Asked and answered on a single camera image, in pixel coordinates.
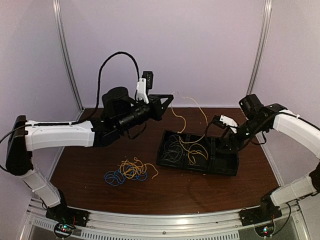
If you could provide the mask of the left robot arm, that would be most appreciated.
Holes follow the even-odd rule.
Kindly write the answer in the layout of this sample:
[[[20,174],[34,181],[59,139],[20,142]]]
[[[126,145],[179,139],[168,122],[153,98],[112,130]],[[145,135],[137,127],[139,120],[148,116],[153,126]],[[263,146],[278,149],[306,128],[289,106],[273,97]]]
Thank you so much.
[[[144,71],[137,74],[134,97],[124,86],[117,86],[107,93],[97,94],[96,102],[103,104],[100,117],[90,114],[78,121],[38,122],[19,115],[13,129],[1,138],[7,142],[5,166],[1,169],[20,177],[44,202],[61,222],[72,218],[61,190],[44,177],[32,163],[33,151],[56,147],[107,147],[138,125],[149,119],[161,121],[172,94],[149,94],[154,74]]]

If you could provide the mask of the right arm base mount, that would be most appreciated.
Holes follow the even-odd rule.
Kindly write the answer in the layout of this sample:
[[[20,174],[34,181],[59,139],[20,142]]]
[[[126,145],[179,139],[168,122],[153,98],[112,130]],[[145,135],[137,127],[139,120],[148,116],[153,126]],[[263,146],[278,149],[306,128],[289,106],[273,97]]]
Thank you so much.
[[[242,226],[256,225],[264,222],[272,222],[282,216],[279,207],[262,204],[253,208],[242,208],[239,212]]]

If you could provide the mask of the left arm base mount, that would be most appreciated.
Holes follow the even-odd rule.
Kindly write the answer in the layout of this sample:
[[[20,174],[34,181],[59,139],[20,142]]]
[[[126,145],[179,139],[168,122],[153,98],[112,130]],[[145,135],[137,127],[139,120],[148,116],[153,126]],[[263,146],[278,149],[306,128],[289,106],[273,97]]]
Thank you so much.
[[[86,227],[89,212],[60,204],[46,209],[45,217],[62,224]]]

